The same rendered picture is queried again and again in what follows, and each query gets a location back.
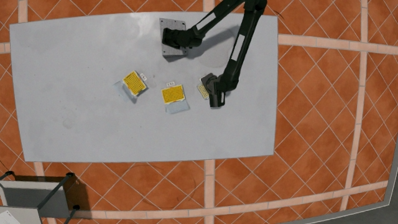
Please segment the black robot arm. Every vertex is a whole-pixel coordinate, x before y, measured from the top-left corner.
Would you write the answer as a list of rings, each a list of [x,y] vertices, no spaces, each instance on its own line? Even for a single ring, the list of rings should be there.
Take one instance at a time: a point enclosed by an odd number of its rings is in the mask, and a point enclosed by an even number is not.
[[[213,75],[209,78],[210,81],[207,84],[208,89],[211,90],[211,94],[209,94],[210,107],[224,106],[226,92],[236,89],[241,67],[259,18],[266,8],[267,0],[222,0],[190,29],[183,31],[171,30],[166,27],[163,30],[162,43],[164,45],[175,49],[179,49],[180,46],[185,49],[186,47],[189,47],[189,49],[199,47],[202,39],[206,36],[205,34],[243,2],[245,2],[244,16],[228,64],[223,74],[218,77]]]

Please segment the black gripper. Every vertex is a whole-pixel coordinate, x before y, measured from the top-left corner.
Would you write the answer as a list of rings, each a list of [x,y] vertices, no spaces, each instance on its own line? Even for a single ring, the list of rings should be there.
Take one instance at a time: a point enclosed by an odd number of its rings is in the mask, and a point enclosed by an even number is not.
[[[201,78],[201,82],[203,84],[203,86],[205,87],[205,89],[209,92],[209,94],[211,94],[211,90],[208,89],[208,82],[210,81],[210,77],[213,76],[213,73],[209,73],[208,75],[204,76],[203,78]]]

